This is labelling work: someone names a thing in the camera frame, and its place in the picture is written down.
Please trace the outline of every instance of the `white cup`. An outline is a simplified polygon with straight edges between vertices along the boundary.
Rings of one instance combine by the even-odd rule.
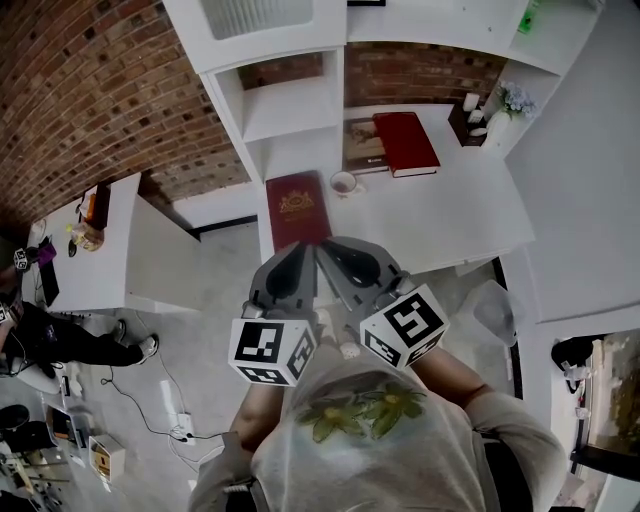
[[[358,179],[346,171],[340,171],[331,176],[329,185],[331,185],[333,191],[340,197],[351,197],[366,192],[364,186],[358,183]]]

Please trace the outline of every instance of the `leaf print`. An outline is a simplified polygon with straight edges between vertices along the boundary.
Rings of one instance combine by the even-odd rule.
[[[371,402],[369,407],[362,415],[365,420],[375,420],[384,414],[387,406],[382,401]]]
[[[421,393],[404,388],[397,382],[385,385],[385,392],[366,393],[373,401],[362,414],[365,420],[374,420],[371,426],[371,437],[379,439],[386,435],[404,415],[415,419],[423,414],[418,402]]]
[[[335,428],[335,423],[331,420],[328,418],[320,418],[313,426],[313,440],[316,443],[321,443],[332,434]]]
[[[423,410],[420,407],[420,404],[417,404],[413,401],[409,401],[404,406],[404,414],[411,419],[415,419],[418,416],[422,416]]]
[[[322,443],[336,429],[347,435],[364,437],[364,429],[356,421],[367,407],[364,403],[347,405],[351,398],[321,400],[310,404],[310,409],[296,418],[300,425],[313,425],[313,440]]]
[[[367,404],[356,402],[355,404],[345,407],[343,411],[345,416],[348,416],[349,418],[355,418],[357,416],[360,416],[366,408]]]
[[[296,422],[300,425],[311,425],[322,418],[322,412],[316,409],[309,409],[298,415]]]
[[[387,434],[400,419],[401,411],[397,407],[388,407],[382,416],[377,418],[371,426],[371,437],[380,439]]]
[[[345,418],[341,424],[337,425],[337,427],[351,436],[365,437],[367,435],[364,429],[360,426],[360,423],[353,418]]]

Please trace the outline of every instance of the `glass panel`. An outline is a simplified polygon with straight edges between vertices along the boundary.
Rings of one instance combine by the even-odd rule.
[[[640,455],[640,329],[595,342],[588,444]]]
[[[202,0],[202,6],[218,40],[313,18],[313,0]]]

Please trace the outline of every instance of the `white marker cube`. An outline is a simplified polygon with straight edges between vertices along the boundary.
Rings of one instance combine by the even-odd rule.
[[[11,317],[9,316],[9,310],[5,309],[5,305],[0,303],[0,324],[5,323]]]
[[[360,323],[360,343],[394,368],[415,363],[449,327],[426,284]]]
[[[24,249],[18,249],[13,253],[13,264],[18,270],[27,269],[29,261],[27,260],[27,253],[24,252]]]
[[[306,320],[235,319],[229,364],[249,382],[295,386],[317,346]]]

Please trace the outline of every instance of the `book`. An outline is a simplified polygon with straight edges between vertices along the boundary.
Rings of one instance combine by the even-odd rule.
[[[375,114],[373,122],[394,178],[434,174],[438,170],[440,160],[415,112]]]
[[[268,180],[266,189],[276,252],[294,242],[317,245],[331,236],[322,185],[316,171]]]
[[[344,123],[345,170],[351,174],[369,174],[389,169],[382,140],[371,118]]]

